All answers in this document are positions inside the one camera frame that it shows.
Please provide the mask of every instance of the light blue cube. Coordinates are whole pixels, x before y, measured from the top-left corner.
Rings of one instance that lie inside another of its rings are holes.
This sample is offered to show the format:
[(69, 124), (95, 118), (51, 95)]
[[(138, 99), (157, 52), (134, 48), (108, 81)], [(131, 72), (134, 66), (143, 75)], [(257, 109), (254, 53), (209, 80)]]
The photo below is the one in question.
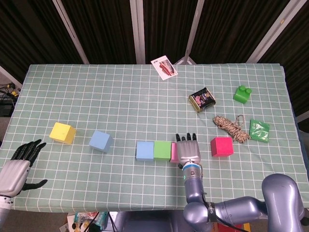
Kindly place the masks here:
[(89, 146), (96, 150), (108, 152), (110, 146), (112, 145), (112, 142), (113, 138), (109, 134), (96, 130), (91, 137)]
[(153, 161), (154, 160), (154, 143), (153, 142), (137, 142), (136, 160)]

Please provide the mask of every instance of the robotic arm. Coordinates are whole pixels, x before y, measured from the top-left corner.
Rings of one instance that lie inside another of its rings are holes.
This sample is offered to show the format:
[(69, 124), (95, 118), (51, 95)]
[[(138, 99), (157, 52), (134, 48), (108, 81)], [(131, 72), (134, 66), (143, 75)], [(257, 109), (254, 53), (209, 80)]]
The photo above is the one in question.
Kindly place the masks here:
[(176, 134), (178, 158), (183, 170), (188, 205), (183, 216), (197, 232), (210, 232), (212, 222), (232, 226), (268, 218), (269, 232), (302, 232), (304, 216), (297, 184), (283, 174), (272, 174), (262, 182), (265, 202), (253, 197), (241, 197), (221, 203), (205, 200), (202, 166), (197, 137), (187, 134), (187, 140)]
[(46, 143), (40, 143), (41, 139), (20, 146), (0, 172), (0, 229), (12, 207), (11, 198), (17, 196), (22, 190), (37, 189), (47, 182), (42, 180), (38, 184), (26, 183), (35, 159), (46, 145)]

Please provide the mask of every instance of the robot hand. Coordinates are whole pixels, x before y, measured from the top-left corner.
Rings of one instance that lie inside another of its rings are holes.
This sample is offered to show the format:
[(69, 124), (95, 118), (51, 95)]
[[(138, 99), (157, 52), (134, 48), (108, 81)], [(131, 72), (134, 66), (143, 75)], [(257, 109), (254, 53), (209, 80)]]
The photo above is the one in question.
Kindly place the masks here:
[(10, 161), (6, 162), (0, 172), (0, 196), (12, 198), (22, 190), (42, 187), (47, 180), (38, 184), (27, 184), (26, 178), (35, 159), (46, 143), (40, 144), (41, 139), (20, 146)]
[(176, 141), (178, 160), (181, 168), (187, 162), (199, 163), (201, 161), (201, 154), (199, 152), (197, 136), (195, 133), (192, 134), (192, 140), (190, 133), (187, 133), (187, 140), (183, 136), (182, 141), (180, 140), (179, 134), (176, 134)]

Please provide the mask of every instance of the green packet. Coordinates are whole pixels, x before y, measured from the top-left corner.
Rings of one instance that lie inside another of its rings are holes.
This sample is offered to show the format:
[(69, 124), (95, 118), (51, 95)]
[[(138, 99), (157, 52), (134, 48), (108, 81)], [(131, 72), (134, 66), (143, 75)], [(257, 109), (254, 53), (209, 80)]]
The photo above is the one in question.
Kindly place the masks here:
[(270, 125), (265, 122), (260, 122), (254, 119), (250, 121), (250, 137), (251, 139), (268, 143)]

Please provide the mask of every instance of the green checkered tablecloth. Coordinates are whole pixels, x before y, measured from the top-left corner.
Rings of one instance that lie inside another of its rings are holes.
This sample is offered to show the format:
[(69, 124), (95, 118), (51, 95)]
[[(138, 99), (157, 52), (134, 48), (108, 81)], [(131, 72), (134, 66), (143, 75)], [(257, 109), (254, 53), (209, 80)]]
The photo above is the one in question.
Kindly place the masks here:
[[(136, 143), (175, 141), (175, 133), (197, 133), (207, 199), (263, 199), (261, 184), (274, 172), (292, 177), (305, 206), (309, 185), (291, 104), (278, 64), (175, 66), (162, 81), (151, 65), (31, 65), (0, 150), (2, 167), (23, 143), (47, 142), (28, 182), (43, 188), (22, 192), (14, 208), (30, 211), (124, 211), (182, 209), (182, 171), (175, 163), (135, 159)], [(246, 104), (233, 100), (239, 85), (253, 92)], [(217, 104), (197, 114), (188, 96), (207, 87)], [(211, 156), (210, 141), (227, 136), (214, 116), (245, 115), (270, 124), (269, 143), (234, 142), (227, 158)], [(49, 138), (55, 122), (76, 128), (73, 145)], [(112, 135), (107, 154), (88, 143), (95, 130)]]

